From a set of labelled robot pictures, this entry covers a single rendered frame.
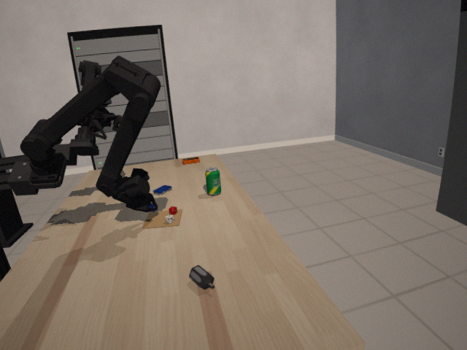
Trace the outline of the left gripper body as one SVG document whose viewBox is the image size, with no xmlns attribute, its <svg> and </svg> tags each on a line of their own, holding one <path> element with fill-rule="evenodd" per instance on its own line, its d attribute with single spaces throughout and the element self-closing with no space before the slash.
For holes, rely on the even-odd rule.
<svg viewBox="0 0 467 350">
<path fill-rule="evenodd" d="M 114 125 L 117 116 L 119 116 L 119 115 L 115 115 L 114 113 L 97 114 L 97 115 L 93 115 L 91 118 L 88 116 L 88 118 L 90 119 L 90 124 L 88 126 L 88 131 L 89 131 L 90 125 L 92 123 L 92 120 L 98 120 L 100 126 L 103 129 L 104 127 L 107 127 L 107 126 L 110 127 L 111 126 L 111 120 L 114 120 L 114 122 L 113 122 L 113 125 Z M 87 131 L 87 133 L 88 133 L 88 131 Z"/>
</svg>

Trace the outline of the green and yellow striped soda can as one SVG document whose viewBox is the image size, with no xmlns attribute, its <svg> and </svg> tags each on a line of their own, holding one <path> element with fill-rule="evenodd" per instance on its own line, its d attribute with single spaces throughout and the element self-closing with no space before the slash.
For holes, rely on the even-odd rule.
<svg viewBox="0 0 467 350">
<path fill-rule="evenodd" d="M 219 195 L 221 193 L 220 172 L 218 168 L 207 168 L 205 173 L 207 182 L 207 193 L 209 195 Z"/>
</svg>

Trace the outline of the orange digital multimeter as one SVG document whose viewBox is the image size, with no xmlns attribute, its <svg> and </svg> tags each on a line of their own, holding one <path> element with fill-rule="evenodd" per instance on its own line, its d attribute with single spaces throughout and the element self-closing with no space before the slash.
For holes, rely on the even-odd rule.
<svg viewBox="0 0 467 350">
<path fill-rule="evenodd" d="M 182 162 L 183 162 L 183 165 L 185 164 L 191 164 L 191 163 L 199 163 L 199 158 L 198 157 L 195 157 L 195 158 L 185 158 L 185 159 L 182 159 Z"/>
</svg>

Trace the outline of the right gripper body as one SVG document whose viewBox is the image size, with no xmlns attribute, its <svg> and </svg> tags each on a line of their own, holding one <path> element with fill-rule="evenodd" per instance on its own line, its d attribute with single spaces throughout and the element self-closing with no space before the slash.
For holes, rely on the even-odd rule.
<svg viewBox="0 0 467 350">
<path fill-rule="evenodd" d="M 150 199 L 152 199 L 153 194 L 149 193 L 146 195 L 146 198 L 144 201 L 138 199 L 138 198 L 132 198 L 128 203 L 126 203 L 126 207 L 137 210 L 137 211 L 148 211 L 149 205 L 150 204 Z"/>
</svg>

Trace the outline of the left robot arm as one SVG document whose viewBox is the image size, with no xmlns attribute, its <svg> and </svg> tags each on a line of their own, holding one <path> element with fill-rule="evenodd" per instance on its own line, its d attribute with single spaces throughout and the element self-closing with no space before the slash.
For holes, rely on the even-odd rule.
<svg viewBox="0 0 467 350">
<path fill-rule="evenodd" d="M 101 65 L 99 65 L 99 63 L 83 60 L 83 62 L 80 61 L 79 72 L 82 72 L 81 85 L 83 86 L 82 89 L 84 89 L 85 86 L 97 78 L 97 75 L 101 74 Z M 111 103 L 112 101 L 109 99 L 105 104 L 100 106 L 99 109 L 90 114 L 89 117 L 91 118 L 93 115 L 109 113 L 105 107 Z M 76 139 L 71 139 L 71 142 L 91 142 L 96 145 L 96 137 L 87 133 L 89 124 L 90 119 L 88 117 L 80 122 L 78 125 L 80 125 L 81 128 L 78 128 L 77 135 L 75 136 Z M 99 148 L 97 145 L 96 147 Z"/>
</svg>

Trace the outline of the tan mat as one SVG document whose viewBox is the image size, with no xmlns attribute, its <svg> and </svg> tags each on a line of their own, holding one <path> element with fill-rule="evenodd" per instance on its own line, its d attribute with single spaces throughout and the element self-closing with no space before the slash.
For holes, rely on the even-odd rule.
<svg viewBox="0 0 467 350">
<path fill-rule="evenodd" d="M 142 229 L 179 226 L 181 215 L 182 215 L 182 209 L 177 209 L 177 213 L 173 214 L 174 221 L 172 223 L 166 222 L 165 216 L 168 214 L 169 214 L 169 211 L 149 212 Z"/>
</svg>

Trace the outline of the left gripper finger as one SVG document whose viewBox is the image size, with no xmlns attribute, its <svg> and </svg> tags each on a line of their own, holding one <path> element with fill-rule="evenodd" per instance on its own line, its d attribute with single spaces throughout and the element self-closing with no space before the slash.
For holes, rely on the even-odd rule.
<svg viewBox="0 0 467 350">
<path fill-rule="evenodd" d="M 99 131 L 102 133 L 102 135 L 96 133 L 96 129 L 99 129 Z M 102 127 L 100 126 L 98 120 L 92 120 L 92 123 L 90 125 L 90 128 L 89 128 L 89 131 L 88 131 L 88 134 L 89 135 L 92 135 L 92 136 L 96 136 L 96 137 L 99 137 L 99 138 L 102 138 L 102 139 L 107 139 L 107 136 L 104 132 L 104 130 L 102 129 Z"/>
<path fill-rule="evenodd" d="M 120 124 L 120 121 L 121 121 L 122 117 L 121 116 L 117 116 L 116 120 L 115 120 L 115 123 L 113 125 L 113 130 L 117 132 L 117 129 L 118 129 L 118 124 Z"/>
</svg>

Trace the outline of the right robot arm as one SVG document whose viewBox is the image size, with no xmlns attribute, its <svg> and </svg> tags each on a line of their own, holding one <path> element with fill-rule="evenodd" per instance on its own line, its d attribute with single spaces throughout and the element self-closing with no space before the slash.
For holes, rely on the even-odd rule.
<svg viewBox="0 0 467 350">
<path fill-rule="evenodd" d="M 115 95 L 128 100 L 96 188 L 107 197 L 128 203 L 132 198 L 145 200 L 150 191 L 148 172 L 134 168 L 130 177 L 120 175 L 158 96 L 161 83 L 149 71 L 121 56 L 48 120 L 39 120 L 22 140 L 20 149 L 30 158 L 32 184 L 56 183 L 63 165 L 63 153 L 53 147 L 73 127 Z M 138 120 L 138 121 L 137 121 Z M 38 131 L 38 132 L 37 132 Z M 61 140 L 60 140 L 61 139 Z M 60 141 L 59 141 L 60 140 Z M 55 157 L 54 157 L 55 156 Z M 60 159 L 60 160 L 59 160 Z M 116 185 L 116 186 L 115 186 Z M 120 190 L 120 191 L 119 191 Z"/>
</svg>

